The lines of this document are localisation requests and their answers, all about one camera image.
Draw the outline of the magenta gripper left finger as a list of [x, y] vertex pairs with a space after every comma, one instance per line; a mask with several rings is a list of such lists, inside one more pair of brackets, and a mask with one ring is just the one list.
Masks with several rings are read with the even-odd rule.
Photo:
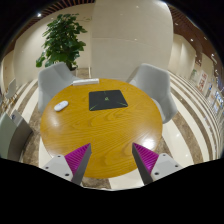
[[53, 157], [42, 169], [80, 185], [91, 154], [91, 144], [88, 143], [65, 156], [57, 155]]

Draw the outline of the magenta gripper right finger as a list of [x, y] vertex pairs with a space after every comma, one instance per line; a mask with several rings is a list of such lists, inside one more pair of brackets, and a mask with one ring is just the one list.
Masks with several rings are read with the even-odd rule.
[[137, 143], [132, 144], [132, 154], [145, 185], [182, 169], [167, 153], [157, 154]]

